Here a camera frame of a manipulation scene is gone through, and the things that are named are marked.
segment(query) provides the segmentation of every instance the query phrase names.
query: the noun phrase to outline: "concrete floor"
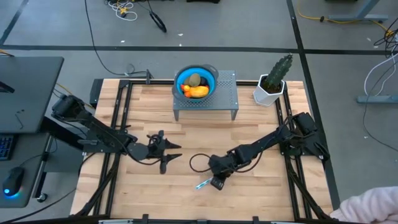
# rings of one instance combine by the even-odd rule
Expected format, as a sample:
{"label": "concrete floor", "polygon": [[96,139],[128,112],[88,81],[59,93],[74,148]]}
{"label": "concrete floor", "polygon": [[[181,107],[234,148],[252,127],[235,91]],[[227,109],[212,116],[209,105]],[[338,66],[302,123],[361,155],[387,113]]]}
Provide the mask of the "concrete floor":
{"label": "concrete floor", "polygon": [[[10,23],[22,0],[0,1],[0,30]],[[138,5],[138,20],[117,19],[102,1],[88,0],[88,11],[96,45],[102,46],[193,46],[193,47],[273,47],[296,49],[295,36],[285,1],[222,0],[220,4],[186,3],[183,0],[153,0],[154,11],[164,20],[168,33],[161,33],[145,10]],[[300,0],[307,16],[326,16],[354,12],[364,1]],[[388,14],[389,24],[398,16],[398,2],[381,1],[372,13]],[[380,50],[373,42],[384,31],[368,22],[354,24],[319,23],[297,18],[305,49]],[[90,46],[90,32],[83,1],[30,0],[6,45]],[[88,101],[94,78],[114,77],[100,65],[93,51],[85,50],[8,50],[18,56],[62,56],[65,58],[58,82],[81,99]],[[251,52],[139,52],[100,51],[106,66],[124,72],[128,63],[137,70],[149,69],[156,78],[172,78],[174,71],[190,64],[210,63],[220,70],[236,70],[238,79],[256,80],[267,73],[284,54]],[[373,187],[398,185],[390,174],[398,171],[398,153],[368,138],[362,125],[364,107],[355,102],[363,95],[363,81],[368,71],[384,60],[382,55],[307,54],[308,66],[318,100],[340,200]],[[375,71],[369,83],[383,73]],[[286,80],[304,81],[300,58]],[[385,94],[397,94],[398,77],[386,83]],[[369,106],[366,123],[380,140],[398,146],[395,138],[397,106]],[[76,174],[54,174],[47,178],[48,201],[35,200],[24,209],[0,210],[0,221],[18,217],[44,207],[76,186]],[[70,195],[51,209],[27,220],[66,217],[72,204]]]}

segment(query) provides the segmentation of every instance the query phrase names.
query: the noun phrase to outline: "wooden table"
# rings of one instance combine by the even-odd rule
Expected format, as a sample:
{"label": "wooden table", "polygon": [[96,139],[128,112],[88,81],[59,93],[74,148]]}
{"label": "wooden table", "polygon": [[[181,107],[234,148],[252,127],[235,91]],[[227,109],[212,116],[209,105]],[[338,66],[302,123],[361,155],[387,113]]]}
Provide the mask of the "wooden table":
{"label": "wooden table", "polygon": [[[107,125],[111,124],[118,83],[118,79],[105,79],[99,96],[95,116]],[[287,82],[287,86],[293,114],[310,112],[303,83]],[[170,141],[182,146],[167,152],[183,155],[169,162],[164,175],[159,174],[158,164],[144,166],[122,156],[111,218],[141,218],[147,213],[151,219],[252,220],[258,216],[260,220],[293,220],[284,157],[278,146],[266,150],[252,171],[234,173],[222,191],[210,184],[195,190],[212,175],[211,171],[199,174],[190,169],[189,159],[194,154],[223,156],[227,150],[250,144],[278,127],[275,106],[256,105],[254,88],[238,86],[239,111],[235,121],[231,121],[229,111],[181,111],[180,120],[175,121],[171,85],[134,85],[127,121],[131,125],[129,133],[147,144],[147,134],[163,129]],[[284,109],[283,97],[280,99]],[[79,211],[97,188],[103,156],[97,154],[83,166],[71,213]],[[206,169],[207,162],[207,158],[198,156],[193,166]],[[330,194],[321,161],[302,156],[302,164],[308,191],[325,213],[330,213]],[[104,192],[101,211],[108,190]],[[300,215],[304,217],[301,194],[297,189],[296,192]]]}

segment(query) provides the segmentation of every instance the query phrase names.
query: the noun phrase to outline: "cactus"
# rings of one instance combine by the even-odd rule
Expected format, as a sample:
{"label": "cactus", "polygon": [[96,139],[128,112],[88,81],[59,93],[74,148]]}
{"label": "cactus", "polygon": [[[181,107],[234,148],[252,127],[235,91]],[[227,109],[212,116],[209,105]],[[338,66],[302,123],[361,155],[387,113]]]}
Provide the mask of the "cactus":
{"label": "cactus", "polygon": [[280,82],[285,77],[289,68],[292,66],[293,55],[288,54],[281,58],[272,68],[266,78],[261,80],[261,88],[268,93],[277,93],[280,91]]}

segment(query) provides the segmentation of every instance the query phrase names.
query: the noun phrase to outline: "keyboard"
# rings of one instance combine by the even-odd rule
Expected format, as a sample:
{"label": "keyboard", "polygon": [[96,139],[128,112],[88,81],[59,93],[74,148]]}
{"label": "keyboard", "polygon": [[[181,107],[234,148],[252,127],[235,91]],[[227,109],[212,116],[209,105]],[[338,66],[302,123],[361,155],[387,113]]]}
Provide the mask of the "keyboard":
{"label": "keyboard", "polygon": [[10,160],[17,138],[12,134],[0,134],[0,161]]}

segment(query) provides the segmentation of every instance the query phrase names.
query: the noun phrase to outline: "person's arm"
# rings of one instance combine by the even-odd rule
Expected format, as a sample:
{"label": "person's arm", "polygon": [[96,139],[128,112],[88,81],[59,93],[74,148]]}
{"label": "person's arm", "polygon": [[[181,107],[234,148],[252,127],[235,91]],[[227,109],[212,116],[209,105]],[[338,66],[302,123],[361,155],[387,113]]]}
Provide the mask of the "person's arm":
{"label": "person's arm", "polygon": [[346,222],[383,222],[398,218],[398,187],[381,187],[350,197],[330,216]]}

